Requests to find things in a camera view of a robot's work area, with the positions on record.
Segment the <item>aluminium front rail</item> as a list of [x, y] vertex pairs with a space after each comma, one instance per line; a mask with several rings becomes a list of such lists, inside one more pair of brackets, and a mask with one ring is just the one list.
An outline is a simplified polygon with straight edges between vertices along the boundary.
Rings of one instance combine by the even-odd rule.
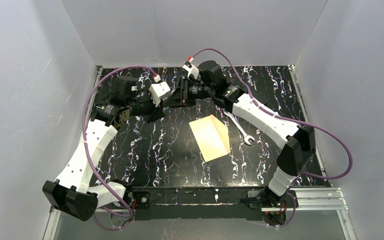
[[[102, 194], [97, 189], [78, 193], [61, 186], [43, 187], [49, 202], [60, 211], [71, 214], [91, 215], [95, 209], [118, 202], [111, 193]], [[263, 211], [297, 210], [347, 210], [339, 188], [298, 187], [283, 196], [269, 195], [263, 187], [133, 187], [121, 193], [127, 204], [138, 213], [187, 212], [198, 210]]]

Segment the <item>silver wrench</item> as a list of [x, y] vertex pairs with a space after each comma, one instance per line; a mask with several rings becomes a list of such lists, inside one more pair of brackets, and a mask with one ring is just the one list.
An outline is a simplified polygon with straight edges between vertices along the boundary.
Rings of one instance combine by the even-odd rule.
[[232, 120], [239, 132], [242, 134], [244, 143], [250, 146], [252, 144], [251, 142], [255, 141], [254, 137], [247, 134], [247, 132], [244, 130], [244, 128], [241, 126], [241, 124], [237, 121], [237, 119], [232, 113], [225, 110], [223, 110], [223, 113]]

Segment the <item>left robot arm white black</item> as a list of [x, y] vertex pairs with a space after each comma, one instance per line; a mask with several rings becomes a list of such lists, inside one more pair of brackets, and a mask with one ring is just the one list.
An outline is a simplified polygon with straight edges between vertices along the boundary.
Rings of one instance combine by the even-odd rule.
[[169, 85], [158, 74], [153, 75], [145, 95], [140, 95], [137, 79], [117, 77], [112, 91], [97, 100], [85, 117], [85, 129], [65, 168], [55, 180], [44, 183], [42, 192], [49, 203], [81, 221], [89, 220], [96, 209], [114, 202], [128, 207], [123, 199], [126, 184], [116, 180], [90, 186], [90, 180], [98, 176], [96, 166], [122, 124], [129, 117], [154, 116], [170, 92]]

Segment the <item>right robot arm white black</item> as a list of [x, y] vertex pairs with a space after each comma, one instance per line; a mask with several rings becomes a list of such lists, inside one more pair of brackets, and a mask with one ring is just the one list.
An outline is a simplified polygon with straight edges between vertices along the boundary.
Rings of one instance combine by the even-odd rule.
[[222, 68], [214, 60], [193, 65], [193, 57], [184, 62], [186, 76], [166, 107], [190, 107], [200, 99], [213, 103], [234, 117], [240, 117], [269, 136], [280, 148], [277, 169], [265, 189], [265, 195], [280, 198], [300, 175], [316, 153], [315, 129], [305, 122], [281, 119], [280, 115], [257, 101], [246, 85], [227, 81]]

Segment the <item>cream envelope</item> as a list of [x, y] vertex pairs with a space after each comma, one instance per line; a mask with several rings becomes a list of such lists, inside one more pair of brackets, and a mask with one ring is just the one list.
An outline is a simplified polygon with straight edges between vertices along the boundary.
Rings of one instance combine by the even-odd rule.
[[228, 127], [214, 115], [191, 121], [189, 126], [206, 163], [231, 152]]

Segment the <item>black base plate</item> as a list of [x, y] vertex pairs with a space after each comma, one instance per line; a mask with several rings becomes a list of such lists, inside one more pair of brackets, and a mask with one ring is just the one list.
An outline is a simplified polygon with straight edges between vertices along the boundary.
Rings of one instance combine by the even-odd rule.
[[298, 208], [294, 190], [266, 196], [264, 187], [129, 187], [123, 199], [137, 221], [161, 219], [246, 219], [283, 223]]

